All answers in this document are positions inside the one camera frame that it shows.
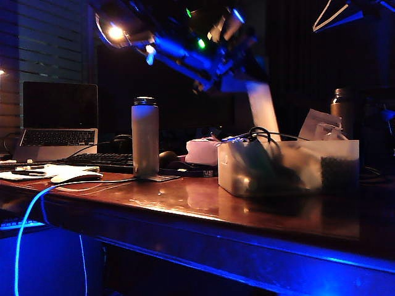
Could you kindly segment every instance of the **black keyboard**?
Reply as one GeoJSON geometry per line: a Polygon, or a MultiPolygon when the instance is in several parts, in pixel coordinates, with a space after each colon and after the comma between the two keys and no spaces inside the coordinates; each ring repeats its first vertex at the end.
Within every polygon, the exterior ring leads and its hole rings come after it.
{"type": "Polygon", "coordinates": [[[132,154],[82,153],[55,161],[65,165],[97,166],[101,171],[133,173],[132,154]]]}
{"type": "Polygon", "coordinates": [[[94,144],[94,131],[28,129],[21,146],[87,146],[94,144]]]}

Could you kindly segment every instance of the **laptop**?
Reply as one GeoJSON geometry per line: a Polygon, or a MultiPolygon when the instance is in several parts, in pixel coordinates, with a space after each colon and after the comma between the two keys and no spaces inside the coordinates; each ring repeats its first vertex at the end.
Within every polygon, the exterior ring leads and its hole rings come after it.
{"type": "Polygon", "coordinates": [[[98,143],[96,85],[25,81],[22,114],[14,160],[43,162],[97,152],[90,147],[98,143]]]}

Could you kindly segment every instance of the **green led light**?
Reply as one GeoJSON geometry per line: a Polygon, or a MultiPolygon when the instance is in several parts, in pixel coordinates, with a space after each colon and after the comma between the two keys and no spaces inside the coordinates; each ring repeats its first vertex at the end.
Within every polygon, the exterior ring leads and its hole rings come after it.
{"type": "Polygon", "coordinates": [[[188,17],[192,17],[191,12],[189,11],[189,9],[186,8],[185,10],[186,10],[186,14],[188,14],[188,17]]]}
{"type": "Polygon", "coordinates": [[[203,39],[198,39],[197,45],[201,48],[204,49],[206,47],[206,44],[204,43],[203,39]]]}

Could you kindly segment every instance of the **laptop screen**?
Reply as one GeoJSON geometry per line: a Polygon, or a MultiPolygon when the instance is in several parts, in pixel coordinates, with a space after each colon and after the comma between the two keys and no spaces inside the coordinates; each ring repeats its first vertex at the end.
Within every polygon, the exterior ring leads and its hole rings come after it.
{"type": "Polygon", "coordinates": [[[97,128],[94,84],[23,82],[24,128],[97,128]]]}

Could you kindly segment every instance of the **pen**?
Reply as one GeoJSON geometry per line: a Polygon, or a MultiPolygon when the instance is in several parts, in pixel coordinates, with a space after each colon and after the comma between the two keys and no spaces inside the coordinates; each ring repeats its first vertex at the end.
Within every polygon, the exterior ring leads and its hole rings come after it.
{"type": "Polygon", "coordinates": [[[32,171],[32,170],[15,170],[11,171],[14,175],[23,175],[23,176],[40,176],[43,177],[46,175],[45,171],[32,171]]]}

